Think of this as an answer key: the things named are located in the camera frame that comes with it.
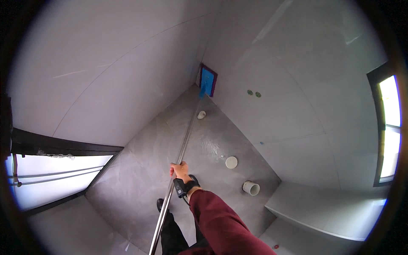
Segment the mop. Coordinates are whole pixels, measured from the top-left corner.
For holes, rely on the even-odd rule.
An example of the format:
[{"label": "mop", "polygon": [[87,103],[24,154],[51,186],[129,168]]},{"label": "mop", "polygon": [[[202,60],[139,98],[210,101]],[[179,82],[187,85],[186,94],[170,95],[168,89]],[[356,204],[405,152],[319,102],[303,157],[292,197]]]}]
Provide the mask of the mop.
[{"label": "mop", "polygon": [[[198,95],[199,100],[198,100],[195,110],[193,111],[190,122],[188,123],[186,132],[184,134],[183,142],[181,144],[179,153],[177,155],[177,159],[175,161],[177,164],[181,164],[183,160],[183,156],[184,156],[184,153],[187,147],[187,142],[188,142],[188,139],[190,138],[193,121],[195,117],[197,116],[198,109],[200,108],[201,100],[204,98],[205,94],[207,94],[210,97],[212,97],[214,94],[214,87],[215,87],[215,82],[217,80],[217,74],[211,69],[209,69],[208,67],[206,67],[204,64],[201,64],[200,75],[201,75],[200,76],[201,77],[200,78],[200,93]],[[159,242],[159,235],[160,235],[160,232],[162,231],[162,227],[164,224],[164,218],[166,217],[166,214],[167,214],[167,209],[169,207],[173,189],[174,189],[174,182],[173,182],[173,177],[171,177],[169,186],[167,187],[166,196],[164,197],[162,210],[160,211],[159,220],[157,221],[157,224],[156,224],[156,229],[153,235],[152,244],[150,246],[149,255],[154,255],[156,252],[157,243]]]}]

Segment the person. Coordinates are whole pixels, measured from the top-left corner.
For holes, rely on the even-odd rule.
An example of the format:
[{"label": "person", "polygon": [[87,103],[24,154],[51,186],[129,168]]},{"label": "person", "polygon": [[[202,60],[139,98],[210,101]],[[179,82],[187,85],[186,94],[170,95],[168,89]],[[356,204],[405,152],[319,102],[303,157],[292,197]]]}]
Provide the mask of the person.
[{"label": "person", "polygon": [[[170,164],[170,176],[174,173],[184,183],[191,180],[198,183],[193,175],[188,175],[185,161],[180,165]],[[266,243],[251,234],[234,210],[216,194],[195,186],[188,191],[187,199],[195,219],[197,242],[188,246],[173,214],[167,211],[160,233],[163,255],[276,255]],[[159,211],[162,205],[163,199],[158,199]]]}]

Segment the window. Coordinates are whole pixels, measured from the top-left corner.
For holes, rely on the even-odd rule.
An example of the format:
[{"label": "window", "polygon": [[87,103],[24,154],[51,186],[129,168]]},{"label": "window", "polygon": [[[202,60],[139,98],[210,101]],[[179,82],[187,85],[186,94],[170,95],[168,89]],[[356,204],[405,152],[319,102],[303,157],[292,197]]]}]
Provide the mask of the window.
[{"label": "window", "polygon": [[26,216],[47,210],[83,195],[122,149],[14,128],[6,160],[11,192]]},{"label": "window", "polygon": [[394,178],[400,146],[401,115],[395,75],[388,63],[367,74],[373,91],[379,131],[379,156],[374,186]]},{"label": "window", "polygon": [[[113,157],[9,156],[6,161],[11,191],[20,209],[33,209],[84,190]],[[13,170],[18,168],[15,177]]]}]

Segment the black pants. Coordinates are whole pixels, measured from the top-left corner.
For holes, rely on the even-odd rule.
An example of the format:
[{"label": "black pants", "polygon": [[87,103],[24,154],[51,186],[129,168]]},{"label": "black pants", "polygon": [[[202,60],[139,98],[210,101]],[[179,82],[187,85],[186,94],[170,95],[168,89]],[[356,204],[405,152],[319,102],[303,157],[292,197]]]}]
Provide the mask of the black pants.
[{"label": "black pants", "polygon": [[164,219],[162,232],[160,233],[160,236],[162,237],[163,255],[176,255],[190,248],[208,246],[208,242],[201,233],[197,223],[195,221],[194,223],[196,243],[189,247],[179,226],[174,221],[173,214],[170,212],[167,213],[166,218]]}]

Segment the black wrist device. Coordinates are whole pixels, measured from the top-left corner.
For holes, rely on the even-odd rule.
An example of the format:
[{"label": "black wrist device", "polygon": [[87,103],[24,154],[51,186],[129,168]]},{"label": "black wrist device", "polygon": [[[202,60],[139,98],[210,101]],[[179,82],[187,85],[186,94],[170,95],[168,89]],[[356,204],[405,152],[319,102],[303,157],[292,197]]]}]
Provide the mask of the black wrist device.
[{"label": "black wrist device", "polygon": [[176,189],[177,196],[179,198],[182,198],[184,196],[187,196],[187,193],[193,188],[193,187],[200,187],[198,182],[192,180],[188,181],[187,183],[184,183],[182,179],[175,178],[173,180],[174,183],[174,188]]}]

